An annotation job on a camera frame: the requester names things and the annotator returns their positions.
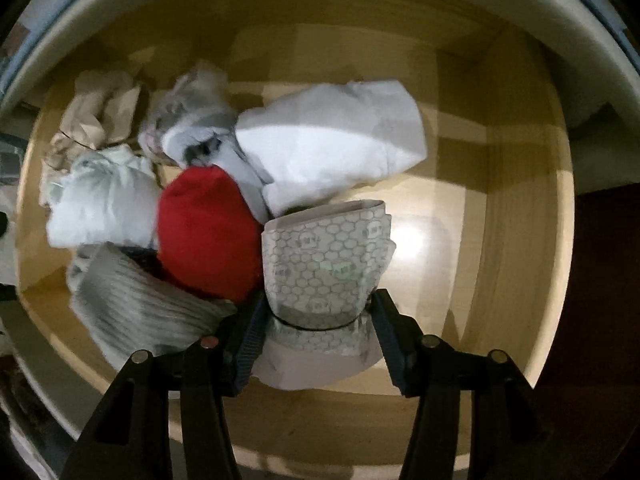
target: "crumpled beige cloth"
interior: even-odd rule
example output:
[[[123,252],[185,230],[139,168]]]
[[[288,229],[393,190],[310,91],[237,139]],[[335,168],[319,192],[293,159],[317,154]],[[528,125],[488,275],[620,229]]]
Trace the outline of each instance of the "crumpled beige cloth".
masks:
[[[79,156],[130,136],[139,96],[140,86],[122,70],[87,70],[78,76],[76,95],[42,157],[40,205],[49,204],[55,187]]]

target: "hexagon pattern fabric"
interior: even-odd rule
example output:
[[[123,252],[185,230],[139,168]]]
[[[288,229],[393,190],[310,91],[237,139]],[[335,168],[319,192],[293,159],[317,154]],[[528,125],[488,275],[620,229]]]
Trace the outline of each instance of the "hexagon pattern fabric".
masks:
[[[289,348],[360,355],[364,312],[395,250],[385,203],[360,200],[268,222],[262,234],[267,337]]]

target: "gray knit fabric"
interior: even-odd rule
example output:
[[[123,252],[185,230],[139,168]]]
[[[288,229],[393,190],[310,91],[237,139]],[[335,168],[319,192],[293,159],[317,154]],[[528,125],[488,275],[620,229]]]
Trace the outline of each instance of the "gray knit fabric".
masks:
[[[236,312],[231,301],[201,300],[154,278],[108,243],[78,248],[66,282],[71,310],[116,370],[139,349],[184,350]]]

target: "clothing pile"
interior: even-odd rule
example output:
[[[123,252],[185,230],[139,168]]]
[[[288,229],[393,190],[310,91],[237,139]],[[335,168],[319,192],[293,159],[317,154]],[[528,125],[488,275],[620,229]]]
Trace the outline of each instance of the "clothing pile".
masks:
[[[135,125],[140,91],[123,72],[82,73],[42,159],[47,237],[75,250],[70,307],[107,361],[183,350],[257,288],[263,383],[313,388],[379,361],[367,305],[392,219],[380,201],[328,202],[426,158],[405,88],[318,84],[238,114],[225,73],[198,62]],[[163,189],[159,166],[182,171]]]

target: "white cloth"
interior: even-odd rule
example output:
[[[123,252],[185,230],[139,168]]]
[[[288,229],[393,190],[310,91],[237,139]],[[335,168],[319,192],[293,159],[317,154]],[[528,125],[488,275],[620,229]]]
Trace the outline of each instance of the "white cloth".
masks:
[[[427,156],[420,111],[398,81],[320,84],[240,114],[236,137],[275,217]]]
[[[283,390],[350,377],[382,358],[365,307],[396,245],[385,203],[324,205],[265,225],[264,286],[272,316],[253,368]]]
[[[76,160],[51,205],[51,247],[112,242],[152,247],[160,188],[151,162],[121,144]]]
[[[382,350],[372,327],[364,340],[362,354],[354,356],[301,351],[267,339],[262,354],[254,363],[252,375],[271,388],[305,390],[353,377],[380,359]]]

